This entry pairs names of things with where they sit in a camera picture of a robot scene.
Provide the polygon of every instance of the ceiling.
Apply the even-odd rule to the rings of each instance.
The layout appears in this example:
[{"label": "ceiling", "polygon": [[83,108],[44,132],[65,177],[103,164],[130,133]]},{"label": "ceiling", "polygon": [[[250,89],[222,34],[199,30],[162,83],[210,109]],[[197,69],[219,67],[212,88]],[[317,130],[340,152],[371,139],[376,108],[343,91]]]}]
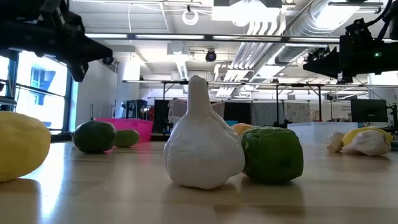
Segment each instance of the ceiling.
[{"label": "ceiling", "polygon": [[[295,8],[287,11],[287,24],[309,0],[295,0]],[[192,6],[194,9],[211,11],[213,0],[201,1],[202,7]],[[182,21],[182,13],[185,6],[164,5],[165,15],[163,17],[160,5],[137,4],[103,4],[101,1],[82,2],[82,0],[70,1],[70,10],[79,14],[83,18],[86,33],[90,32],[135,32],[135,33],[177,33],[177,34],[245,34],[248,26],[238,27],[230,21],[212,21],[211,16],[199,14],[199,20],[194,26],[186,25]],[[372,13],[356,13],[346,24],[332,33],[332,36],[339,36],[345,33],[344,27],[352,24],[355,19],[363,17],[365,21],[374,19],[376,15]],[[131,30],[129,27],[128,11],[130,11]],[[373,35],[377,35],[381,24],[370,27]],[[144,41],[144,40],[99,40],[102,44],[110,46],[114,50],[114,56],[119,61],[129,61],[131,52],[137,53],[144,61],[141,74],[170,74],[172,70],[177,70],[173,61],[167,60],[167,41]],[[237,42],[186,42],[189,51],[193,56],[187,62],[188,70],[209,71],[214,70],[215,63],[206,63],[205,54],[208,49],[214,49],[217,53],[217,62],[230,62],[234,59],[239,49],[240,43]],[[279,77],[280,82],[299,82],[300,80],[310,80],[319,82],[327,80],[323,75],[304,71],[302,69],[302,58],[294,63],[296,67],[287,67],[283,76]],[[366,76],[360,76],[362,82],[366,82]]]}]

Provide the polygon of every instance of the pink plastic container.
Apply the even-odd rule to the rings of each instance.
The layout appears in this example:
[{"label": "pink plastic container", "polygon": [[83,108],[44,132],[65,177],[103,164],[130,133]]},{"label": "pink plastic container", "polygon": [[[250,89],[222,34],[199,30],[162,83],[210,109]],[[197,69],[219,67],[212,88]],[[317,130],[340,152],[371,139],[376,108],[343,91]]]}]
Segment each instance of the pink plastic container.
[{"label": "pink plastic container", "polygon": [[116,128],[116,130],[133,129],[139,133],[139,142],[149,142],[150,135],[152,134],[152,121],[144,121],[141,119],[126,119],[126,118],[95,118],[96,121],[106,121]]}]

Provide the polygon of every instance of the table surface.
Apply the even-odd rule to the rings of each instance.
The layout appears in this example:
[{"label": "table surface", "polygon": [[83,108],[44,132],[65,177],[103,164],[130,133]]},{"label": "table surface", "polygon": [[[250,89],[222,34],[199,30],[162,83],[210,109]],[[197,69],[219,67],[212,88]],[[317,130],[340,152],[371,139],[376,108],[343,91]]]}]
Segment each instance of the table surface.
[{"label": "table surface", "polygon": [[222,187],[179,187],[163,142],[87,155],[51,146],[31,174],[0,183],[0,223],[397,223],[398,154],[329,154],[303,147],[303,176],[282,186],[244,174]]}]

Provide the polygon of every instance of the computer monitor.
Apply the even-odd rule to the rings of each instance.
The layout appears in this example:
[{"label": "computer monitor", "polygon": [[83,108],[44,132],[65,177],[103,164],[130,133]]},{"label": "computer monitor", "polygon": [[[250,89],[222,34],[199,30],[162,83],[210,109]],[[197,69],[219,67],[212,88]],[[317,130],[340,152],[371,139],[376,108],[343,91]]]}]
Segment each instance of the computer monitor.
[{"label": "computer monitor", "polygon": [[351,100],[353,122],[388,122],[385,100]]}]

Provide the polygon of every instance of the green fruit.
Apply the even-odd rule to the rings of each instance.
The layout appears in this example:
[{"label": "green fruit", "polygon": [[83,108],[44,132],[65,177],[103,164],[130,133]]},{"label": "green fruit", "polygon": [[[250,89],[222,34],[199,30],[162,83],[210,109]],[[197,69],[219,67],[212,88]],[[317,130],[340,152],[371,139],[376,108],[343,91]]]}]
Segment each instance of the green fruit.
[{"label": "green fruit", "polygon": [[85,153],[110,150],[116,141],[116,130],[111,123],[89,121],[79,125],[72,136],[76,148]]},{"label": "green fruit", "polygon": [[130,147],[139,141],[139,133],[136,130],[117,130],[116,147]]},{"label": "green fruit", "polygon": [[252,128],[242,135],[243,173],[263,184],[283,184],[303,173],[303,149],[294,131]]}]

